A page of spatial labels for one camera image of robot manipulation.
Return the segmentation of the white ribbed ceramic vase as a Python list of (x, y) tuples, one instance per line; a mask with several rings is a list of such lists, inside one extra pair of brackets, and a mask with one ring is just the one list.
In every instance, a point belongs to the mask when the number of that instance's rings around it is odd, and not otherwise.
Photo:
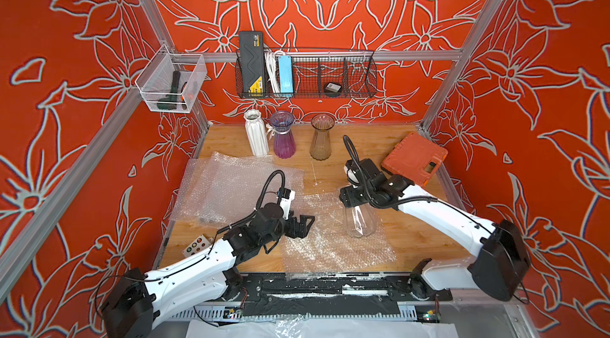
[(265, 122), (261, 112), (257, 109), (250, 109), (244, 114), (246, 121), (246, 134), (252, 153), (256, 157), (268, 155), (268, 139)]

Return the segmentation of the clear smooth glass vase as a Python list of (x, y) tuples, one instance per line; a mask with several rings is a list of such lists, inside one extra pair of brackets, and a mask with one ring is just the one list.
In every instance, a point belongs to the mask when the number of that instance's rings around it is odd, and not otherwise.
[(346, 233), (352, 238), (373, 235), (377, 229), (376, 212), (369, 204), (345, 209)]

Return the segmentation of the clear ribbed glass vase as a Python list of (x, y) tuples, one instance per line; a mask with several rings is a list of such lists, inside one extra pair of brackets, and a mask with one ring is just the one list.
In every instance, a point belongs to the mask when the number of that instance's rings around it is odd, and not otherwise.
[(318, 161), (324, 161), (331, 155), (330, 130), (335, 126), (331, 115), (319, 114), (311, 120), (314, 134), (311, 142), (310, 155)]

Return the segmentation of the purple blue glass vase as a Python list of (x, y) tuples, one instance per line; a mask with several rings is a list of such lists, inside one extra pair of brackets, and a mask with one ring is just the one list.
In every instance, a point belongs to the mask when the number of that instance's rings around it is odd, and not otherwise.
[(274, 113), (270, 120), (271, 134), (273, 135), (274, 153), (278, 158), (291, 158), (296, 152), (295, 139), (292, 134), (292, 126), (295, 117), (285, 111)]

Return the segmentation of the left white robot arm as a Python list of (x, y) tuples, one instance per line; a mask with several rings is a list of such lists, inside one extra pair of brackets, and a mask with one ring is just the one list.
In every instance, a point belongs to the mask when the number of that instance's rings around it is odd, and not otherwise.
[(146, 337), (160, 323), (205, 301), (241, 290), (238, 265), (261, 251), (271, 252), (286, 236), (305, 238), (315, 217), (285, 213), (268, 203), (234, 224), (219, 229), (210, 247), (156, 271), (138, 268), (119, 280), (98, 306), (109, 337)]

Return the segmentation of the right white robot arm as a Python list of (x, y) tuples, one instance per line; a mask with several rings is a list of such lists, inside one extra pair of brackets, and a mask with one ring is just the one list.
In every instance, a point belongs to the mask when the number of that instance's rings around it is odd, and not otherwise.
[(394, 209), (432, 226), (468, 253), (463, 259), (423, 259), (409, 274), (407, 289), (426, 301), (441, 290), (478, 289), (497, 301), (511, 301), (531, 267), (519, 228), (476, 217), (432, 196), (400, 175), (386, 177), (370, 159), (346, 162), (349, 186), (339, 198), (346, 208)]

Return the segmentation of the bubble wrap sheet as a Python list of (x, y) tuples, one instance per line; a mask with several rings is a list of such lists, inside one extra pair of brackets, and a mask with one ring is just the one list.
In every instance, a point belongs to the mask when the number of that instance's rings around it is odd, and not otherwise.
[(235, 158), (214, 152), (210, 158), (191, 159), (184, 171), (172, 220), (222, 227), (249, 215), (270, 174), (281, 169), (285, 186), (303, 194), (304, 172), (281, 167), (270, 155)]
[(346, 209), (336, 193), (299, 195), (292, 209), (299, 216), (315, 217), (315, 222), (307, 237), (281, 243), (290, 275), (360, 272), (397, 261), (383, 228), (370, 236), (348, 235)]

